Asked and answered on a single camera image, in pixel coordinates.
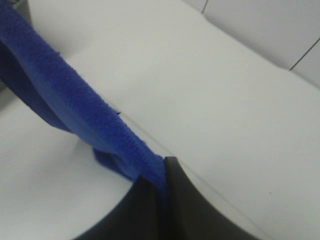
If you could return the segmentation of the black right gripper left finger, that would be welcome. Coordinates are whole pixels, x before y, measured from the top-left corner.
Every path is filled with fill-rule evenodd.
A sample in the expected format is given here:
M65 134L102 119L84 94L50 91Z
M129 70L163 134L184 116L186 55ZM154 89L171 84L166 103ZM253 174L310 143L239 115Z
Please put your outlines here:
M139 177L109 214L75 239L161 240L159 209L156 188Z

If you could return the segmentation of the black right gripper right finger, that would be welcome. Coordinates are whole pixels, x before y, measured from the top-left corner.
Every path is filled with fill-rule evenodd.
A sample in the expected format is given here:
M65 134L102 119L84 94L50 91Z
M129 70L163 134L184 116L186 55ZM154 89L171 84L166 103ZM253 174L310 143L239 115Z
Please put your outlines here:
M174 156L164 159L168 185L169 240L256 240L196 189Z

